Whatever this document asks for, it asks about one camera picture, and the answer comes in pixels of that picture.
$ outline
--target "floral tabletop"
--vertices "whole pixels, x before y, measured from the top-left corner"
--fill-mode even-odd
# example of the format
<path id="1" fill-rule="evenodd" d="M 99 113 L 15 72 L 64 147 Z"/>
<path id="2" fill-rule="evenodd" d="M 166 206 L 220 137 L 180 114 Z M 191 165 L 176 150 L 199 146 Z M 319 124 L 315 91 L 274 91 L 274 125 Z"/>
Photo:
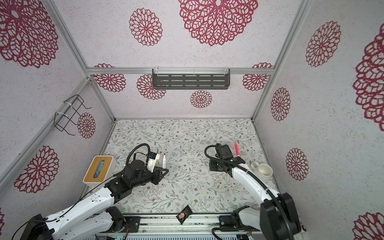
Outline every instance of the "floral tabletop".
<path id="1" fill-rule="evenodd" d="M 148 143 L 153 152 L 165 152 L 169 173 L 158 185 L 148 183 L 134 188 L 117 207 L 122 213 L 176 213 L 186 205 L 193 212 L 232 212 L 256 204 L 247 190 L 228 174 L 209 171 L 205 147 L 228 144 L 235 154 L 234 141 L 247 164 L 265 162 L 249 119 L 118 121 L 104 152 L 117 160 L 114 173 L 123 169 L 129 152 L 141 143 Z M 145 160 L 145 157 L 138 154 L 136 159 Z M 275 188 L 272 179 L 267 184 Z"/>

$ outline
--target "small red floral circle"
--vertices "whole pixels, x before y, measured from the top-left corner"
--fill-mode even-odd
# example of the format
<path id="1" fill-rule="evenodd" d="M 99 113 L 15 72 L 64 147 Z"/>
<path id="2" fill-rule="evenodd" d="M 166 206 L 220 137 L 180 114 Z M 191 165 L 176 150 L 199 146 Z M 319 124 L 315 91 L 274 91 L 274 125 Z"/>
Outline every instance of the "small red floral circle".
<path id="1" fill-rule="evenodd" d="M 319 27 L 308 43 L 306 58 L 309 65 L 323 65 L 333 56 L 340 42 L 340 25 L 330 21 Z"/>
<path id="2" fill-rule="evenodd" d="M 204 90 L 198 90 L 191 95 L 191 103 L 197 108 L 205 108 L 212 102 L 212 95 Z"/>
<path id="3" fill-rule="evenodd" d="M 371 214 L 366 212 L 359 215 L 359 219 L 354 221 L 352 229 L 354 240 L 383 240 L 384 239 L 384 216 L 377 212 Z"/>
<path id="4" fill-rule="evenodd" d="M 253 68 L 272 68 L 270 63 L 259 63 L 253 66 Z M 246 89 L 251 91 L 257 91 L 263 89 L 267 82 L 269 75 L 267 74 L 246 74 L 243 77 L 243 85 Z"/>
<path id="5" fill-rule="evenodd" d="M 158 17 L 144 8 L 139 8 L 132 13 L 129 28 L 133 37 L 146 46 L 157 44 L 163 35 L 163 29 Z"/>
<path id="6" fill-rule="evenodd" d="M 2 1 L 0 52 L 23 67 L 49 65 L 56 56 L 58 35 L 43 4 L 37 0 Z"/>
<path id="7" fill-rule="evenodd" d="M 271 101 L 271 113 L 276 121 L 286 118 L 291 107 L 291 97 L 285 88 L 279 88 L 273 94 Z"/>
<path id="8" fill-rule="evenodd" d="M 364 49 L 362 61 L 356 66 L 356 104 L 364 109 L 364 117 L 372 119 L 384 131 L 384 24 L 375 39 Z"/>
<path id="9" fill-rule="evenodd" d="M 4 226 L 4 214 L 1 213 L 1 207 L 0 207 L 0 236 L 1 236 L 1 230 L 3 230 L 3 226 Z"/>
<path id="10" fill-rule="evenodd" d="M 77 121 L 77 130 L 83 138 L 90 138 L 95 133 L 96 124 L 95 119 L 89 113 L 80 115 Z"/>
<path id="11" fill-rule="evenodd" d="M 137 89 L 141 95 L 152 100 L 162 98 L 167 92 L 166 90 L 156 90 L 153 88 L 151 74 L 140 76 L 137 80 Z"/>
<path id="12" fill-rule="evenodd" d="M 184 28 L 200 43 L 223 45 L 232 41 L 252 21 L 257 0 L 179 0 Z"/>
<path id="13" fill-rule="evenodd" d="M 297 148 L 292 148 L 286 157 L 286 166 L 289 174 L 296 180 L 304 180 L 308 174 L 308 161 L 305 154 Z"/>
<path id="14" fill-rule="evenodd" d="M 21 192 L 37 193 L 49 186 L 55 179 L 58 168 L 59 159 L 54 149 L 43 146 L 13 185 Z"/>
<path id="15" fill-rule="evenodd" d="M 96 68 L 114 68 L 105 63 L 97 64 Z M 94 74 L 93 77 L 98 85 L 110 92 L 120 92 L 125 88 L 125 78 L 123 74 Z"/>

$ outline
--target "table surface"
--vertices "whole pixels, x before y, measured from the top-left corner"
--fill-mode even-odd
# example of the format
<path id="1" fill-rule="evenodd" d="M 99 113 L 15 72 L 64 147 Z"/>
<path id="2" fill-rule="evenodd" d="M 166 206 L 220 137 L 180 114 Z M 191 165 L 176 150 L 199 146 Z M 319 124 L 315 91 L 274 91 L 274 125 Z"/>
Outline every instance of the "table surface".
<path id="1" fill-rule="evenodd" d="M 216 143 L 228 144 L 235 155 L 235 141 L 241 158 L 248 165 L 253 161 L 266 163 L 249 119 L 118 121 L 104 152 L 117 160 L 114 173 L 123 169 L 135 146 L 148 143 L 152 152 L 165 152 L 169 174 L 159 185 L 148 183 L 134 188 L 132 194 L 116 206 L 126 214 L 178 213 L 186 205 L 194 213 L 218 213 L 254 205 L 254 198 L 239 182 L 224 172 L 209 171 L 209 159 L 204 155 L 205 147 Z M 138 151 L 146 153 L 147 149 L 143 147 Z M 212 156 L 214 151 L 214 148 L 210 150 Z M 136 158 L 145 160 L 141 154 Z M 272 179 L 267 184 L 276 188 Z"/>

